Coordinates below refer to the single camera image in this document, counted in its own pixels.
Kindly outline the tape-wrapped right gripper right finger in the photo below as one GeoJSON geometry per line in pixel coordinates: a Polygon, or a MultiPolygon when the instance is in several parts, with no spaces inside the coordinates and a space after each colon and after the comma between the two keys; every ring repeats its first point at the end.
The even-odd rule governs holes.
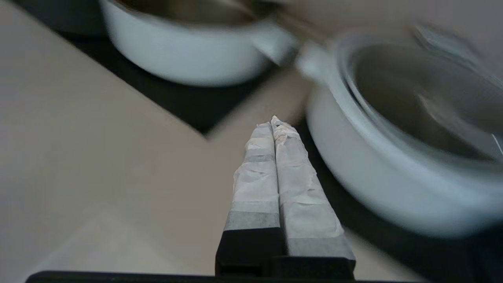
{"type": "Polygon", "coordinates": [[[287,253],[354,261],[345,231],[329,203],[297,130],[271,119],[278,174],[279,208],[287,253]]]}

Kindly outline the glass lid with white rim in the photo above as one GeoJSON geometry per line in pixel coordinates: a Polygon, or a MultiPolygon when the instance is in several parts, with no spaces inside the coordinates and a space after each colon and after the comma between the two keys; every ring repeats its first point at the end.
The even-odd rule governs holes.
{"type": "Polygon", "coordinates": [[[460,56],[364,38],[339,51],[357,105],[424,150],[503,169],[503,81],[460,56]]]}

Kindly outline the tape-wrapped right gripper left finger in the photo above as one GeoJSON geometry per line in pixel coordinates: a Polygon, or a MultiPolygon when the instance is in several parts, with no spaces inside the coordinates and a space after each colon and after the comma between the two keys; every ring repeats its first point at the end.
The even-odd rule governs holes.
{"type": "Polygon", "coordinates": [[[280,227],[275,143],[270,122],[259,124],[234,173],[233,196],[215,256],[216,276],[263,276],[285,254],[280,227]]]}

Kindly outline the white cooking pot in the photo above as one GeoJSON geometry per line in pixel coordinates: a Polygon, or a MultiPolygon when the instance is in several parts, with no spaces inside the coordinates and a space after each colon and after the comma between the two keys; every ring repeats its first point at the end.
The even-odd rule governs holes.
{"type": "Polygon", "coordinates": [[[157,77],[231,86],[280,64],[297,45],[278,23],[292,0],[98,0],[113,46],[157,77]]]}
{"type": "Polygon", "coordinates": [[[364,38],[347,33],[320,44],[307,41],[296,64],[316,82],[307,123],[329,170],[361,204],[399,227],[433,237],[463,237],[503,224],[503,169],[424,150],[378,127],[352,98],[338,51],[364,38]]]}

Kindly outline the black glass cooktop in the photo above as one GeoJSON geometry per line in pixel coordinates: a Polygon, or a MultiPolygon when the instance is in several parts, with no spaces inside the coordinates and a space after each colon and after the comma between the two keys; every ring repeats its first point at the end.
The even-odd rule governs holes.
{"type": "Polygon", "coordinates": [[[205,136],[279,72],[269,62],[259,75],[235,86],[197,87],[167,81],[135,66],[113,46],[98,0],[10,1],[205,136]]]}
{"type": "Polygon", "coordinates": [[[341,223],[377,249],[437,283],[503,283],[503,224],[474,236],[440,239],[401,229],[372,213],[332,175],[305,118],[294,124],[341,223]]]}

